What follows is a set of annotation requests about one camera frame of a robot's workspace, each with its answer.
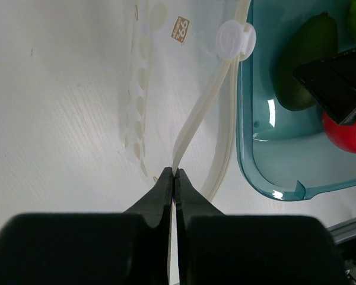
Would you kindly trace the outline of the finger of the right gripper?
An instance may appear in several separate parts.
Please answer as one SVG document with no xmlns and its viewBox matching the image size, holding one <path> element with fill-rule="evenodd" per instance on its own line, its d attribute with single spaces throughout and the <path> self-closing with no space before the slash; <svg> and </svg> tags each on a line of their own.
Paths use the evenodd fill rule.
<svg viewBox="0 0 356 285">
<path fill-rule="evenodd" d="M 335 123 L 356 123 L 356 47 L 300 65 L 293 77 Z"/>
</svg>

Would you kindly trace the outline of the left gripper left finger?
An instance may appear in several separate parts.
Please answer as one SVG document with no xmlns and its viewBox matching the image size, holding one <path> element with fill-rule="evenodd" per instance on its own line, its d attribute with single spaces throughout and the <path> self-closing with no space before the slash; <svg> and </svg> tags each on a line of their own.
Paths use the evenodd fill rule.
<svg viewBox="0 0 356 285">
<path fill-rule="evenodd" d="M 122 213 L 23 213 L 0 230 L 0 284 L 168 284 L 173 171 Z"/>
</svg>

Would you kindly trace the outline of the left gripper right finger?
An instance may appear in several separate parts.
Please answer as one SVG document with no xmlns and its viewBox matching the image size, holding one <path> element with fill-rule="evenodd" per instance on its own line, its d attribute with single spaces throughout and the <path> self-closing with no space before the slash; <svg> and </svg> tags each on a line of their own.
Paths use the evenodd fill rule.
<svg viewBox="0 0 356 285">
<path fill-rule="evenodd" d="M 174 201 L 182 284 L 348 284 L 330 233 L 314 217 L 225 215 L 181 169 Z"/>
</svg>

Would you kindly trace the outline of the dark green avocado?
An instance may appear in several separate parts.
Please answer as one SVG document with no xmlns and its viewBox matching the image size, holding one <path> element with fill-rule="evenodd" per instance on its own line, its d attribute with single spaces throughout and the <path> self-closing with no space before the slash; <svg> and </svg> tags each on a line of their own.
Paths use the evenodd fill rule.
<svg viewBox="0 0 356 285">
<path fill-rule="evenodd" d="M 336 55 L 338 49 L 335 19 L 326 12 L 309 18 L 291 36 L 276 60 L 272 83 L 280 105 L 293 112 L 314 106 L 315 99 L 293 77 L 293 72 L 302 64 Z"/>
</svg>

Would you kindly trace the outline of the clear zip top bag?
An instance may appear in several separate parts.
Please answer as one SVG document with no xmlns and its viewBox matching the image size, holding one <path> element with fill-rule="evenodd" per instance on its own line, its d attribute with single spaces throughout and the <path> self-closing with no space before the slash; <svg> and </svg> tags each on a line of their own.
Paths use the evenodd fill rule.
<svg viewBox="0 0 356 285">
<path fill-rule="evenodd" d="M 212 200 L 234 149 L 237 77 L 256 44 L 250 1 L 132 1 L 124 146 L 149 181 L 193 169 Z"/>
</svg>

